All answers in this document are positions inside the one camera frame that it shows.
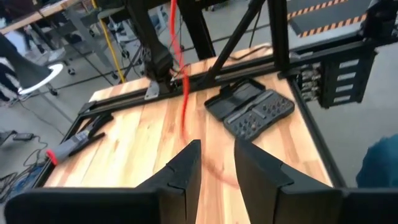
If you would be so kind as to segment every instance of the wooden tabletop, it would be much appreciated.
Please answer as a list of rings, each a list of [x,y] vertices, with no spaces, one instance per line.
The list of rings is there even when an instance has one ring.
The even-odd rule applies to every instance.
[[[256,47],[239,51],[235,56],[243,55]],[[246,59],[271,53],[272,50],[260,50]],[[190,66],[190,73],[208,70],[214,61],[215,58],[211,58],[194,63]],[[256,80],[294,100],[287,82],[278,80],[275,73]],[[141,78],[97,91],[91,100],[138,90],[148,84],[146,78]],[[203,106],[207,99],[218,94],[219,89],[212,88],[189,95],[187,130],[190,139],[201,139],[204,156],[218,170],[222,170],[224,176],[236,180],[234,137]],[[139,185],[184,148],[179,135],[181,108],[182,97],[176,97],[113,113],[114,121],[102,129],[106,137],[58,165],[45,187]],[[298,106],[291,115],[264,131],[254,140],[254,144],[299,171],[331,185]],[[239,189],[220,182],[206,169],[202,169],[201,176],[197,223],[249,223]]]
[[[51,16],[52,14],[55,14],[62,10],[65,10],[66,8],[72,6],[73,4],[75,4],[78,1],[79,0],[61,0],[57,3],[43,7],[40,10],[40,12],[45,17]],[[38,12],[33,12],[31,15],[0,29],[0,32],[2,34],[7,34],[8,32],[14,31],[18,28],[21,28],[21,27],[27,26],[33,22],[36,22],[39,19],[42,19],[42,16]]]

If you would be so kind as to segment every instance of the orange and black striped tape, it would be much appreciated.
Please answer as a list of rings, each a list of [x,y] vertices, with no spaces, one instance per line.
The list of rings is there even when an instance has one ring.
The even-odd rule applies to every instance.
[[[319,10],[319,9],[323,9],[323,8],[326,8],[329,6],[334,6],[335,4],[343,3],[346,1],[348,1],[348,0],[331,0],[328,2],[317,4],[316,6],[306,7],[305,9],[300,9],[298,11],[288,13],[287,19],[291,19],[291,18],[299,16],[299,15],[304,15],[306,13],[309,13],[309,12],[312,12],[315,10]]]
[[[328,30],[332,30],[332,29],[336,29],[336,28],[340,28],[343,26],[348,26],[357,22],[362,22],[366,19],[366,14],[363,14],[362,16],[357,16],[354,19],[347,19],[345,21],[340,21],[340,22],[334,22],[330,25],[326,25],[324,27],[319,27],[316,29],[312,29],[312,30],[308,30],[303,32],[302,34],[299,34],[298,37],[308,37],[311,35],[315,35],[315,34],[320,34],[324,31],[328,31]]]

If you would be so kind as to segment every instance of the red cable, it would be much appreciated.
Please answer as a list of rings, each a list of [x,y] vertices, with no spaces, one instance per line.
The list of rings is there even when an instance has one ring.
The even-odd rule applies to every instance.
[[[178,57],[178,64],[180,66],[180,69],[182,72],[182,92],[183,92],[183,105],[182,105],[182,114],[181,114],[181,138],[182,141],[185,145],[187,145],[187,132],[185,129],[185,113],[187,112],[187,104],[188,104],[188,96],[189,96],[189,91],[190,91],[190,84],[189,84],[189,77],[187,74],[187,71],[184,67],[184,62],[183,62],[183,57],[181,54],[181,49],[179,47],[176,35],[175,35],[175,10],[177,8],[177,0],[171,0],[171,8],[170,8],[170,37],[172,40],[172,45],[174,48],[174,52],[176,56]],[[239,184],[236,181],[236,179],[232,178],[225,178],[222,175],[222,171],[218,171],[215,164],[212,163],[208,158],[206,158],[204,155],[202,155],[202,164],[205,166],[205,168],[213,174],[218,180],[230,185],[231,187],[234,187],[236,189],[239,189]]]

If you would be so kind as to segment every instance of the caster wheel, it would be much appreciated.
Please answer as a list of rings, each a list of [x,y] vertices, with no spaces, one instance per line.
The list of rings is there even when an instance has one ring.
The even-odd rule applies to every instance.
[[[53,95],[53,96],[58,96],[58,91],[57,91],[57,90],[51,89],[51,90],[50,90],[50,93],[51,93],[51,95]]]
[[[69,68],[69,69],[68,69],[68,74],[69,74],[69,75],[76,75],[75,69]]]
[[[130,58],[130,52],[128,50],[123,50],[122,57],[125,59]]]
[[[114,72],[112,73],[111,76],[112,76],[112,78],[115,79],[115,80],[119,78],[118,75],[117,75],[116,73],[114,73]]]

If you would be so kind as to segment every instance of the tool case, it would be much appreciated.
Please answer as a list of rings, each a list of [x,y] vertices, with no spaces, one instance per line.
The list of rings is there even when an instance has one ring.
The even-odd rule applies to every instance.
[[[252,80],[221,87],[206,109],[236,138],[252,141],[294,110],[293,101]]]

